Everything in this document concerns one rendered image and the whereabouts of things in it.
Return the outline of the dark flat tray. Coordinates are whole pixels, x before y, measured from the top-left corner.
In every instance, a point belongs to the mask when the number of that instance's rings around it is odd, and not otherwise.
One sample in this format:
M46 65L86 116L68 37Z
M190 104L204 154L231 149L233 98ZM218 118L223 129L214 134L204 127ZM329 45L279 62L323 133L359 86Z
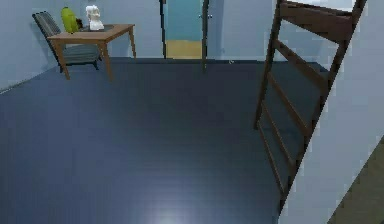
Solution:
M114 28L114 25L107 24L107 25L104 25L102 29L98 29L98 30L92 30L90 26L84 26L83 28L80 28L78 31L79 32L107 32L113 28Z

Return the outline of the brown wooden table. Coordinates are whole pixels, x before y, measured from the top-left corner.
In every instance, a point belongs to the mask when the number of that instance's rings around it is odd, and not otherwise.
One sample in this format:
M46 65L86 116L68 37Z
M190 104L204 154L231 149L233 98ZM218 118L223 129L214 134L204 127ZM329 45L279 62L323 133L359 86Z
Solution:
M67 63L63 56L62 45L64 44L95 44L101 50L103 61L105 62L106 71L109 80L112 81L114 76L110 66L110 57L108 53L108 43L114 39L128 34L133 58L136 58L136 46L134 37L134 24L111 24L111 29L103 32L75 32L73 34L63 32L57 35L48 37L51 42L54 52L58 57L60 67L63 69L67 80L70 79L70 74L67 69Z

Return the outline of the white bust statue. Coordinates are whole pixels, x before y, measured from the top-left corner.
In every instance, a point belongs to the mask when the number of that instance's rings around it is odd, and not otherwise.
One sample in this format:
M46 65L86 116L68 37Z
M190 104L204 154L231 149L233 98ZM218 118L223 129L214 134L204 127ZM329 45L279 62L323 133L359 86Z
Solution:
M91 31L98 31L104 28L104 25L100 20L100 10L96 5L87 6L86 15L89 20L89 29Z

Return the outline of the dark brown wooden shelf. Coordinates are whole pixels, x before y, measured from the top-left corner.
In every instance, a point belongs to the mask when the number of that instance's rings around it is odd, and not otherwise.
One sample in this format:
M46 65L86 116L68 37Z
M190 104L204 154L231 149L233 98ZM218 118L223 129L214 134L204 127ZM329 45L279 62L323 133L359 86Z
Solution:
M345 11L299 3L292 0L276 1L274 19L263 70L261 89L255 113L254 128L258 131L262 129L262 124L260 121L262 116L266 116L268 119L272 118L265 103L267 87L272 86L279 95L279 98L287 109L290 117L293 119L303 135L303 143L300 150L298 153L296 153L296 155L292 156L283 142L276 123L270 123L272 132L280 146L281 152L285 156L285 160L288 166L289 176L286 183L281 181L276 162L273 158L270 146L266 138L261 138L265 147L268 161L275 176L276 184L280 191L280 207L283 207L286 204L289 192L292 188L295 177L297 176L303 157L308 149L310 140L314 135L315 127L319 122L320 115L331 92L331 88L339 72L341 63L345 57L366 3L367 0L356 0L352 10ZM288 21L338 45L337 51L332 60L331 68L327 71L325 76L321 75L321 73L312 68L308 62L306 62L302 57L297 55L294 51L292 51L288 46L286 46L278 39L281 23L283 21ZM273 73L271 72L273 58L276 52L280 52L320 90L319 99L315 102L314 112L309 122L305 122L304 119L299 115L298 111L293 106L286 93L284 93L283 89L277 83Z

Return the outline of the green rounded object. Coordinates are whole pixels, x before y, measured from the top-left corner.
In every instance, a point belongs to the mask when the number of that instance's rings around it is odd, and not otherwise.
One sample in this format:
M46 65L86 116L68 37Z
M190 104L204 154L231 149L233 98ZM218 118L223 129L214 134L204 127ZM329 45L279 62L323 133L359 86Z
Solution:
M62 8L61 18L63 21L64 28L68 33L74 33L78 31L76 16L69 7Z

